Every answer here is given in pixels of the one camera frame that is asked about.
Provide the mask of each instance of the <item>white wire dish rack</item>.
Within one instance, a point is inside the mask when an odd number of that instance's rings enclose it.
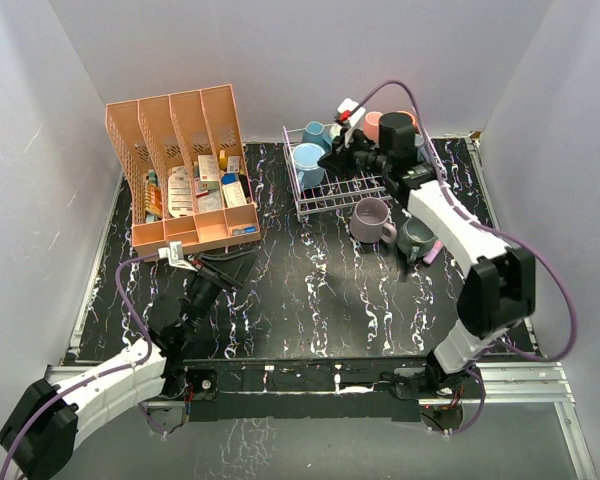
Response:
[[[304,132],[303,128],[287,130],[286,127],[282,127],[284,158],[299,221],[313,213],[352,207],[367,197],[391,199],[385,191],[382,178],[379,175],[364,172],[358,173],[351,180],[340,180],[326,172],[320,185],[312,189],[301,190],[291,152],[295,146],[302,143],[302,132]]]

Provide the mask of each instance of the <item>pink mug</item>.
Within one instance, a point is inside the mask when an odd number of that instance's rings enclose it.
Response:
[[[382,113],[380,112],[369,112],[364,117],[364,126],[362,127],[362,131],[367,136],[369,140],[373,140],[378,143],[380,140],[380,117]]]
[[[379,198],[363,198],[353,209],[349,233],[361,243],[386,243],[396,241],[398,232],[389,222],[389,207]]]

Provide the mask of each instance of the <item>dish rack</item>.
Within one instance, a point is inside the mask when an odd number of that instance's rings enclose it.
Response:
[[[325,125],[325,129],[329,128],[331,125]],[[302,143],[303,132],[303,128],[287,130],[286,127],[282,127],[284,158],[291,181],[298,221],[303,221],[314,213],[353,207],[367,197],[391,199],[391,196],[386,193],[382,177],[366,172],[360,172],[351,180],[340,180],[337,176],[325,172],[320,185],[312,189],[301,190],[291,152],[295,146]]]
[[[222,208],[200,212],[191,185],[198,155],[217,159],[220,150],[239,156],[240,170],[249,176],[231,85],[112,103],[106,108],[106,126],[131,189],[131,244],[138,255],[156,254],[173,241],[182,242],[184,253],[195,253],[261,238],[255,203],[228,207],[220,189]],[[180,166],[189,177],[193,214],[173,217],[167,183],[169,171]],[[144,201],[149,170],[156,172],[163,194],[162,218],[151,223]],[[256,230],[233,235],[245,227]]]

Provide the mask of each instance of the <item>marble pattern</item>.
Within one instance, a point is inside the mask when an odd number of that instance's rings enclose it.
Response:
[[[435,140],[456,196],[491,225],[463,138]],[[245,287],[219,296],[201,324],[196,358],[423,355],[457,316],[462,276],[443,250],[431,266],[407,267],[395,246],[362,245],[348,232],[349,210],[298,222],[281,144],[245,146],[262,230],[259,259]],[[399,226],[408,212],[394,206]],[[120,189],[80,347],[66,363],[104,361],[139,338],[115,290],[117,265],[132,256],[130,194]],[[126,293],[146,321],[160,293],[180,296],[186,274],[165,262],[123,273]],[[532,351],[525,326],[510,338]]]

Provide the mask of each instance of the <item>pink marker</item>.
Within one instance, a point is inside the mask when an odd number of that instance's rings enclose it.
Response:
[[[436,259],[436,257],[438,256],[438,254],[440,253],[440,250],[442,250],[443,246],[444,245],[442,245],[442,242],[440,240],[436,240],[436,243],[433,244],[433,248],[431,249],[431,251],[429,253],[427,253],[424,256],[422,261],[424,263],[426,263],[427,265],[431,265],[433,263],[433,261]]]

